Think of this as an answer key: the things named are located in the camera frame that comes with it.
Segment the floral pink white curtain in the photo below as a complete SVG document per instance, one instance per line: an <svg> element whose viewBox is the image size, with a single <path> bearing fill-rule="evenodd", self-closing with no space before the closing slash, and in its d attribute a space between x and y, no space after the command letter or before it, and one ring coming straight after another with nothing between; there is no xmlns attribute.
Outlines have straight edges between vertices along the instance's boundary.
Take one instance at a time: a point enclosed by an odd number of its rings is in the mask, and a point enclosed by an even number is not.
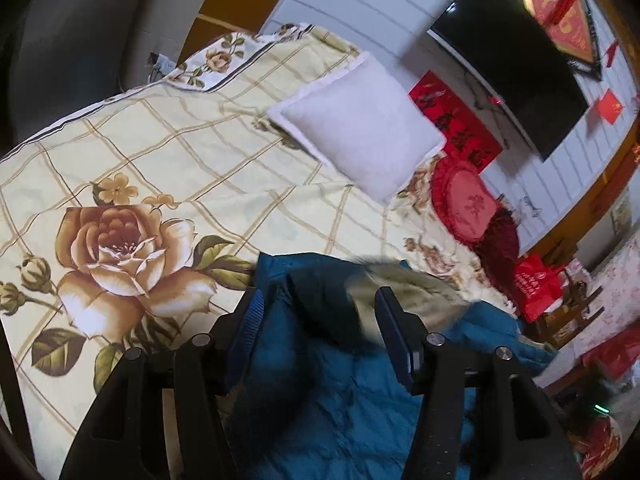
<svg viewBox="0 0 640 480"><path fill-rule="evenodd" d="M543 384L566 375L578 360L599 344L611 339L639 317L639 242L627 240L612 256L600 265L593 285L602 287L600 296L593 301L594 310L604 312L583 332L561 349L539 377Z"/></svg>

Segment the small red flag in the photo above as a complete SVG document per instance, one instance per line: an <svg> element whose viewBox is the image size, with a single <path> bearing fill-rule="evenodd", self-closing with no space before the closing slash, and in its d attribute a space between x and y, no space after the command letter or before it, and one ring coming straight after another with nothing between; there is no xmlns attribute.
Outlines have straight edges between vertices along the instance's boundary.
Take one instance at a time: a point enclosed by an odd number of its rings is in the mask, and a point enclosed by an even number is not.
<svg viewBox="0 0 640 480"><path fill-rule="evenodd" d="M611 89L606 90L597 102L597 110L602 120L610 125L616 123L624 106Z"/></svg>

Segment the red diamond wall decoration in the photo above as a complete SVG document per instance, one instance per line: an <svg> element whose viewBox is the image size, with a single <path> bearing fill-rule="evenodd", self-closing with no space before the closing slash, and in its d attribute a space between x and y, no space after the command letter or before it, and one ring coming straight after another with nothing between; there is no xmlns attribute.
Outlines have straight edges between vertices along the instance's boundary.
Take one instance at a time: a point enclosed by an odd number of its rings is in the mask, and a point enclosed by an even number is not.
<svg viewBox="0 0 640 480"><path fill-rule="evenodd" d="M596 28L587 0L522 0L570 67L596 81L602 65Z"/></svg>

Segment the teal quilted puffer jacket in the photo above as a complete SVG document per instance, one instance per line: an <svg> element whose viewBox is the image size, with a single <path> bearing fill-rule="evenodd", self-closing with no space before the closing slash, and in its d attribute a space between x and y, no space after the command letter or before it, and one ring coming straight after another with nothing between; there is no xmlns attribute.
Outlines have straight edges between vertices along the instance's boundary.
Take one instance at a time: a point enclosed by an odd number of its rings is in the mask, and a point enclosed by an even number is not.
<svg viewBox="0 0 640 480"><path fill-rule="evenodd" d="M422 399L364 332L373 314L357 310L355 288L366 280L372 299L407 272L315 254L259 258L266 318L227 426L241 478L405 479ZM533 383L551 359L484 301L465 304L442 336L476 352L508 347Z"/></svg>

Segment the red shopping bag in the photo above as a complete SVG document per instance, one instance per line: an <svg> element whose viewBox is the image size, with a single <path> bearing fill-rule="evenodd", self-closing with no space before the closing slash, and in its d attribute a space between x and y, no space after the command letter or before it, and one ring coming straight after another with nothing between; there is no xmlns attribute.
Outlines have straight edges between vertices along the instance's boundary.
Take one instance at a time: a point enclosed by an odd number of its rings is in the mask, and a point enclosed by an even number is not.
<svg viewBox="0 0 640 480"><path fill-rule="evenodd" d="M515 267L515 302L526 323L533 323L563 297L564 266L546 266L540 255L528 254Z"/></svg>

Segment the white square pillow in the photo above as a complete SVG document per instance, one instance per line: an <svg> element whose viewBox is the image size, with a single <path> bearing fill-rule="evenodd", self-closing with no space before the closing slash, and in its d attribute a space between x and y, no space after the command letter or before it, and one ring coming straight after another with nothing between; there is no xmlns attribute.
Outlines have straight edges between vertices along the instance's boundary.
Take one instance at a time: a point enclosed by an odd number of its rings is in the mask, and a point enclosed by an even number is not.
<svg viewBox="0 0 640 480"><path fill-rule="evenodd" d="M370 53L273 105L269 119L382 205L446 138Z"/></svg>

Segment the floral checked bed cover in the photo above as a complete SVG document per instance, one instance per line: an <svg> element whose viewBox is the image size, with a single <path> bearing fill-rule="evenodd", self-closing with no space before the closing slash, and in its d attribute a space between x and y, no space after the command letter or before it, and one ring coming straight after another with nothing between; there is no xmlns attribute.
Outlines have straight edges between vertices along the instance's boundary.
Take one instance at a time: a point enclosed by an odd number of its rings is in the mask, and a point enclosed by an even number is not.
<svg viewBox="0 0 640 480"><path fill-rule="evenodd" d="M318 26L230 32L2 160L1 325L44 478L122 352L208 330L261 254L405 260L512 310L437 218L430 166L383 206L268 122L358 53Z"/></svg>

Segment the red heart-shaped cushion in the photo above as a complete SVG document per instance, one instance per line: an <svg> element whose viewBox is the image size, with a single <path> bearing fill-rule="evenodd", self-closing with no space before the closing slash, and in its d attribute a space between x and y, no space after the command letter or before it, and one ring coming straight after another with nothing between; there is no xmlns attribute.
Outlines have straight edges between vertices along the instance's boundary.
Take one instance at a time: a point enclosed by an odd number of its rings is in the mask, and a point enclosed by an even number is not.
<svg viewBox="0 0 640 480"><path fill-rule="evenodd" d="M439 159L431 178L434 211L460 243L473 246L499 210L474 166L449 156Z"/></svg>

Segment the red banner with characters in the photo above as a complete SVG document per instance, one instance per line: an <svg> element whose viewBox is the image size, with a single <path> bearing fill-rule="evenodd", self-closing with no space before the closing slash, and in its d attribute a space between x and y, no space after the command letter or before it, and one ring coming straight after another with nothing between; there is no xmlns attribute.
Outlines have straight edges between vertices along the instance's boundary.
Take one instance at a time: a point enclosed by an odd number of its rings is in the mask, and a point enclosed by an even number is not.
<svg viewBox="0 0 640 480"><path fill-rule="evenodd" d="M480 174L502 153L502 146L480 118L431 70L409 96L445 136L447 155L468 162Z"/></svg>

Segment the dark red velvet cushion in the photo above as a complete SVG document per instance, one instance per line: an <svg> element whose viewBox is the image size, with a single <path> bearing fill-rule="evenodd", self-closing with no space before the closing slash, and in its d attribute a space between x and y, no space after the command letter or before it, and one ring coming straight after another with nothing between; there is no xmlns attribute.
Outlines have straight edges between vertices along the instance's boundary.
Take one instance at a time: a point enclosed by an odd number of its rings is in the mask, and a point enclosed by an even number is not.
<svg viewBox="0 0 640 480"><path fill-rule="evenodd" d="M514 301L520 241L510 211L503 207L496 211L483 236L474 244L473 252L480 258L492 286Z"/></svg>

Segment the wooden shelf rack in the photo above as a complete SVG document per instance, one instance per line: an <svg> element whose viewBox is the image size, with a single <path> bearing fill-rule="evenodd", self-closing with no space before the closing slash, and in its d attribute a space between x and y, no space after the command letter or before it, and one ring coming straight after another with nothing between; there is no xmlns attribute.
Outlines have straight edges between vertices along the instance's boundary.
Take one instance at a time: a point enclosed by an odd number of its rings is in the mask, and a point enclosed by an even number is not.
<svg viewBox="0 0 640 480"><path fill-rule="evenodd" d="M602 292L602 286L590 289L586 282L575 281L568 276L559 307L543 313L534 323L540 341L554 350L560 350L573 341L604 312L604 307L591 311L592 304Z"/></svg>

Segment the black wall television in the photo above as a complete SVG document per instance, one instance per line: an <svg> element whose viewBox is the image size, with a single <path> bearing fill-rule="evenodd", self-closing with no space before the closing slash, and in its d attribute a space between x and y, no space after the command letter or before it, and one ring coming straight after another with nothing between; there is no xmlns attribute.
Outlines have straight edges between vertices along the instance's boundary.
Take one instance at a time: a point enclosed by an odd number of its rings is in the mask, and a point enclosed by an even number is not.
<svg viewBox="0 0 640 480"><path fill-rule="evenodd" d="M452 0L427 33L500 100L543 160L588 110L566 59L518 0Z"/></svg>

